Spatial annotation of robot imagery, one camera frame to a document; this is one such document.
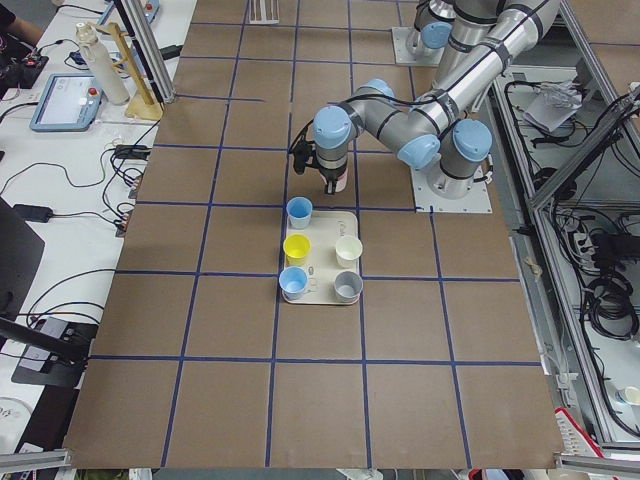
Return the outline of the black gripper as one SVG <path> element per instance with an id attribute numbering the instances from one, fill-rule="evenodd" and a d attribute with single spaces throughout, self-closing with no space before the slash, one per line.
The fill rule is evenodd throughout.
<path id="1" fill-rule="evenodd" d="M 335 191 L 336 189 L 336 181 L 338 179 L 339 176 L 341 176 L 345 171 L 348 172 L 348 168 L 342 168 L 342 169 L 320 169 L 320 174 L 322 176 L 322 179 L 324 181 L 324 193 L 325 194 L 336 194 L 337 192 Z"/>

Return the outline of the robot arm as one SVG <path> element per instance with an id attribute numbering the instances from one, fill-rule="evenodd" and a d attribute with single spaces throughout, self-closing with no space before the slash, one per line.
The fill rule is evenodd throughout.
<path id="1" fill-rule="evenodd" d="M 439 150 L 445 130 L 522 52 L 533 48 L 552 26 L 557 1 L 430 1 L 430 12 L 451 14 L 451 31 L 431 91 L 407 111 L 389 85 L 374 79 L 337 105 L 315 115 L 313 167 L 325 191 L 341 191 L 351 141 L 369 132 L 401 161 L 425 167 Z"/>
<path id="2" fill-rule="evenodd" d="M 439 53 L 448 43 L 456 18 L 452 0 L 422 0 L 416 6 L 413 29 L 406 40 L 415 58 Z"/>

